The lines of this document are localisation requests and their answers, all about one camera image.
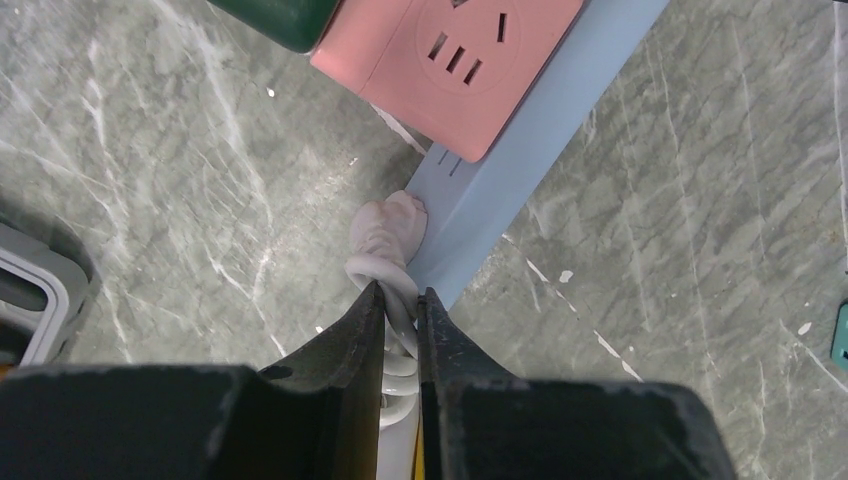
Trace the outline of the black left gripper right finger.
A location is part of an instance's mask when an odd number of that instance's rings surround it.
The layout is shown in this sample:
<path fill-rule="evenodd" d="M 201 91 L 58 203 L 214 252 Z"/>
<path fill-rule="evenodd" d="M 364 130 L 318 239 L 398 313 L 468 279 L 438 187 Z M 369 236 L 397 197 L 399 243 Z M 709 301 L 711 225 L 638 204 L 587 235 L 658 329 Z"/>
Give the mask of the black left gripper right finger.
<path fill-rule="evenodd" d="M 733 479 L 713 415 L 664 382 L 525 379 L 450 318 L 418 303 L 428 479 Z"/>

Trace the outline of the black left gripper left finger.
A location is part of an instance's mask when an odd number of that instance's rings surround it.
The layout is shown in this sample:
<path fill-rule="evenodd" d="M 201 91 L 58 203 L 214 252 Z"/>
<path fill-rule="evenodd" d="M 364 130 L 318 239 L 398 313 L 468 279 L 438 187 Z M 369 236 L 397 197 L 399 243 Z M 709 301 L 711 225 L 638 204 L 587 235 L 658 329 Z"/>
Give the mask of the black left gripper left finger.
<path fill-rule="evenodd" d="M 48 365 L 1 383 L 5 479 L 372 479 L 386 300 L 261 370 Z"/>

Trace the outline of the light blue power strip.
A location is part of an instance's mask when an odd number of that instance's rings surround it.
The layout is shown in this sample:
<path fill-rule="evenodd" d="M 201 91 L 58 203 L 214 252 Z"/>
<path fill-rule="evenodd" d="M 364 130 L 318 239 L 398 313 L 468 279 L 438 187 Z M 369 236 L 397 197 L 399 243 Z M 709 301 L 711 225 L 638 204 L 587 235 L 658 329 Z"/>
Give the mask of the light blue power strip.
<path fill-rule="evenodd" d="M 419 287 L 456 302 L 666 6 L 590 2 L 483 159 L 430 147 L 406 186 L 429 214 L 408 267 Z"/>

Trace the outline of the grey tool tray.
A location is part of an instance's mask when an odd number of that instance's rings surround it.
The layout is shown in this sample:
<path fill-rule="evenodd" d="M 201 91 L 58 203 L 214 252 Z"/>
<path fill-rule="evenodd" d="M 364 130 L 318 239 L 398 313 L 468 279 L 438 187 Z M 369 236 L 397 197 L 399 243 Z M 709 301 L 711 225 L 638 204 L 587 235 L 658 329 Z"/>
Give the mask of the grey tool tray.
<path fill-rule="evenodd" d="M 73 260 L 1 226 L 1 367 L 53 361 L 65 348 L 90 282 Z"/>

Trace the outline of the teal plug adapter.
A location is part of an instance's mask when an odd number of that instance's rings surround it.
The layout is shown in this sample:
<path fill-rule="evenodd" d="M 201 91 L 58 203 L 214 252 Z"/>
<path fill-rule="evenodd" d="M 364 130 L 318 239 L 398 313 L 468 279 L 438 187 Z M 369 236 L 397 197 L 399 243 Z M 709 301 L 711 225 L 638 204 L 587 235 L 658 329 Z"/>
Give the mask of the teal plug adapter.
<path fill-rule="evenodd" d="M 844 300 L 837 309 L 831 341 L 830 359 L 843 371 L 848 370 L 848 303 Z"/>

